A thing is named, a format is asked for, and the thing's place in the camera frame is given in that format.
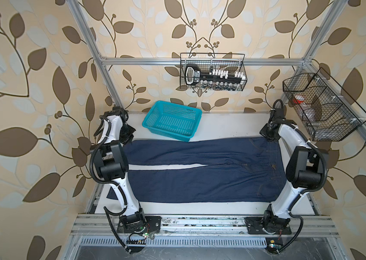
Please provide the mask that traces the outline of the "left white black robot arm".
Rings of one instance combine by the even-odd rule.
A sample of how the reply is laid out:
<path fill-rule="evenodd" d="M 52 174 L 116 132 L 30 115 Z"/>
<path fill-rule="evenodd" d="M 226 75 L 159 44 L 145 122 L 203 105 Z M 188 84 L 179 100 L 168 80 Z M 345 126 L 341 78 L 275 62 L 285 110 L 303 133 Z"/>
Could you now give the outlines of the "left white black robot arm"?
<path fill-rule="evenodd" d="M 91 147 L 89 173 L 95 182 L 107 184 L 114 190 L 121 211 L 113 212 L 104 207 L 104 212 L 115 238 L 132 254 L 135 251 L 120 238 L 111 218 L 119 217 L 119 223 L 132 235 L 142 235 L 148 231 L 143 208 L 128 180 L 129 163 L 123 150 L 123 145 L 132 142 L 135 128 L 127 124 L 128 112 L 122 107 L 115 106 L 99 118 L 100 125 L 94 133 L 94 137 L 99 137 L 99 140 Z"/>

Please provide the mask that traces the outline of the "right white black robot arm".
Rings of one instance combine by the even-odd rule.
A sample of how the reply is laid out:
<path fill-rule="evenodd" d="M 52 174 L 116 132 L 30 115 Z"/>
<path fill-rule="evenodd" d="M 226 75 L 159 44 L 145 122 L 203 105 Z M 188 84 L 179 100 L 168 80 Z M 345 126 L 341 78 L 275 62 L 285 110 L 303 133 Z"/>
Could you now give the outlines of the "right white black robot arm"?
<path fill-rule="evenodd" d="M 277 199 L 270 203 L 261 220 L 262 230 L 269 235 L 280 234 L 288 227 L 291 219 L 298 219 L 300 225 L 292 238 L 284 245 L 270 242 L 266 251 L 281 254 L 301 233 L 304 219 L 292 213 L 295 205 L 310 192 L 319 191 L 327 181 L 327 152 L 323 152 L 300 131 L 297 124 L 284 116 L 283 102 L 278 99 L 270 110 L 270 119 L 260 134 L 267 141 L 283 140 L 292 150 L 285 169 L 286 183 Z"/>

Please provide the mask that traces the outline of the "dark blue denim trousers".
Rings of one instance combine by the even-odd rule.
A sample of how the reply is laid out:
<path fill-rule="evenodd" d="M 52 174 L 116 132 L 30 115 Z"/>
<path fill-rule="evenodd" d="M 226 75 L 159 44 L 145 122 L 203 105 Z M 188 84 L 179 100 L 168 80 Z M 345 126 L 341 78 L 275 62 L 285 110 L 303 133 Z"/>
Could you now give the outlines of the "dark blue denim trousers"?
<path fill-rule="evenodd" d="M 279 145 L 263 137 L 136 140 L 124 151 L 135 166 L 128 180 L 141 202 L 269 203 L 287 181 Z"/>

